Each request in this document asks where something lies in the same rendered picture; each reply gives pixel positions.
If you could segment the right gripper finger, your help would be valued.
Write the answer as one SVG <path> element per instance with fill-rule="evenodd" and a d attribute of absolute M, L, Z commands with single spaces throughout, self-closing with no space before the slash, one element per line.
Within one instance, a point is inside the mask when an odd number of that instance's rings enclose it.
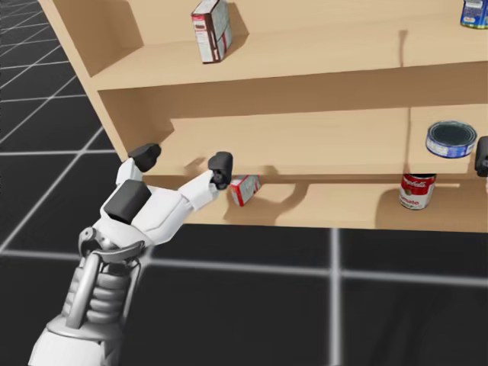
<path fill-rule="evenodd" d="M 482 136 L 477 142 L 474 170 L 479 177 L 488 178 L 488 136 Z"/>

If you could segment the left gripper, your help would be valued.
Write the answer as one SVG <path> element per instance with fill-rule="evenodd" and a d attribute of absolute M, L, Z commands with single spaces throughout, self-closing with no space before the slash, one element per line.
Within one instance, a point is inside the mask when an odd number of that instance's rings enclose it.
<path fill-rule="evenodd" d="M 217 152 L 208 160 L 207 171 L 177 191 L 148 186 L 148 172 L 161 154 L 158 143 L 147 143 L 128 153 L 117 171 L 116 188 L 102 204 L 99 239 L 104 247 L 144 246 L 168 242 L 194 210 L 219 197 L 232 180 L 233 155 Z"/>

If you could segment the blue flat can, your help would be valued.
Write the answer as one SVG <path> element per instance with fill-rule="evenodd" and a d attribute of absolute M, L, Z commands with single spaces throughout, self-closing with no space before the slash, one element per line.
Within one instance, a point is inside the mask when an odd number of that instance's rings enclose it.
<path fill-rule="evenodd" d="M 469 156 L 477 141 L 477 132 L 469 124 L 457 120 L 442 120 L 428 128 L 425 147 L 439 157 L 460 159 Z"/>

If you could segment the small red carton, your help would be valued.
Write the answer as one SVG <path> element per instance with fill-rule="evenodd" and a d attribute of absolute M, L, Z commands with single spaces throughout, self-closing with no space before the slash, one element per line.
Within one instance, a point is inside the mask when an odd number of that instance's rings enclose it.
<path fill-rule="evenodd" d="M 261 188 L 258 175 L 239 175 L 230 182 L 230 191 L 236 205 L 243 207 Z"/>

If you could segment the red and white can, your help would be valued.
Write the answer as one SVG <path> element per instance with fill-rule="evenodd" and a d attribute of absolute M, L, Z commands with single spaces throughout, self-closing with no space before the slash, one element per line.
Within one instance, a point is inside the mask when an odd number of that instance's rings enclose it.
<path fill-rule="evenodd" d="M 404 174 L 400 184 L 400 203 L 410 210 L 425 209 L 435 188 L 436 174 Z"/>

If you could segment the pale wooden shelf unit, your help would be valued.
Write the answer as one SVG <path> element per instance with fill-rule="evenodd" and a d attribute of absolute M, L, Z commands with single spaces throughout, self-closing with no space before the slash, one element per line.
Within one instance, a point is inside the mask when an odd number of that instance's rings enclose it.
<path fill-rule="evenodd" d="M 203 64 L 200 0 L 40 0 L 122 159 L 162 153 L 145 179 L 175 188 L 216 152 L 262 188 L 192 223 L 488 232 L 474 157 L 444 159 L 428 128 L 488 135 L 488 30 L 463 0 L 227 0 L 233 42 Z M 436 174 L 428 206 L 399 200 L 404 174 Z"/>

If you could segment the tall red and white carton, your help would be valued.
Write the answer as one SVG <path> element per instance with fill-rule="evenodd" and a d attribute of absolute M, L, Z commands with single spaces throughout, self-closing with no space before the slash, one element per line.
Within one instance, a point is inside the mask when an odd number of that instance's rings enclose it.
<path fill-rule="evenodd" d="M 202 0 L 191 20 L 202 63 L 221 62 L 233 40 L 226 0 Z"/>

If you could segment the green and blue rectangular can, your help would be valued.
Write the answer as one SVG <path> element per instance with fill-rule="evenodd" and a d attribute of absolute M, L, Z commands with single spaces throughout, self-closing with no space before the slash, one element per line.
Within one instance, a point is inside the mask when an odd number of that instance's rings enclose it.
<path fill-rule="evenodd" d="M 488 29 L 488 0 L 464 0 L 460 25 Z"/>

